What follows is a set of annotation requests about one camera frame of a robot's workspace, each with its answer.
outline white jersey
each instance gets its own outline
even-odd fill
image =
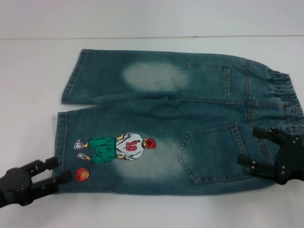
[[[120,140],[116,140],[117,156],[125,156],[125,159],[132,161],[143,154],[143,139],[139,134],[127,133]]]

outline cartoon basketball player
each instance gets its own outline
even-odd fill
[[[142,156],[144,149],[155,147],[156,143],[153,139],[145,138],[143,140],[139,134],[127,133],[116,139],[108,137],[91,138],[85,144],[82,139],[78,139],[74,145],[74,150],[93,149],[95,154],[92,157],[84,153],[79,153],[77,157],[93,163],[103,163],[116,158],[133,161]]]

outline pocket stitching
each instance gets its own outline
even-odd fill
[[[183,143],[181,144],[181,146],[179,148],[179,151],[177,154],[177,159],[180,162],[181,166],[185,169],[185,171],[189,174],[189,176],[193,179],[193,181],[196,184],[209,183],[209,182],[220,182],[220,181],[231,181],[231,180],[233,181],[233,180],[250,177],[250,175],[246,176],[246,175],[241,174],[241,175],[234,175],[234,176],[229,175],[226,177],[215,177],[215,178],[213,178],[213,180],[208,180],[207,178],[205,178],[204,180],[201,180],[201,178],[199,178],[198,175],[194,171],[191,171],[191,169],[187,166],[187,164],[181,158],[181,156],[184,152],[184,149],[186,147],[186,144],[189,142],[189,138],[191,138],[195,133],[201,133],[202,135],[204,135],[206,133],[221,132],[221,131],[225,131],[228,129],[231,131],[232,135],[236,139],[236,144],[237,144],[239,153],[247,155],[246,149],[244,147],[244,144],[243,144],[242,138],[239,134],[238,126],[236,123],[227,125],[227,126],[223,126],[223,127],[218,127],[218,128],[186,132]]]
[[[269,150],[267,148],[265,139],[259,139],[259,141],[261,143],[262,153],[263,153],[265,162],[268,165],[273,165],[273,163],[271,162],[271,159],[270,159],[270,153],[269,153]]]
[[[212,63],[190,63],[190,62],[186,62],[186,64],[179,70],[179,72],[174,75],[171,80],[176,88],[176,90],[179,93],[182,93],[181,87],[179,85],[179,83],[177,82],[177,77],[186,69],[188,68],[190,65],[205,65],[205,66],[210,66],[210,67],[217,67],[217,68],[221,68],[223,67],[226,71],[225,76],[226,76],[226,82],[225,82],[225,91],[226,91],[226,96],[230,97],[231,91],[230,91],[230,71],[231,71],[231,65],[219,65],[219,64],[212,64]]]

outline child's jeans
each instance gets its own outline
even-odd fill
[[[240,57],[82,50],[58,114],[56,156],[74,180],[61,192],[203,195],[274,184],[239,154],[273,164],[278,145],[252,136],[272,126],[303,139],[289,75]]]

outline back pocket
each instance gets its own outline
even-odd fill
[[[196,184],[249,177],[246,167],[237,164],[246,154],[236,124],[187,132],[178,160]]]
[[[186,63],[172,80],[181,93],[230,97],[230,65]]]

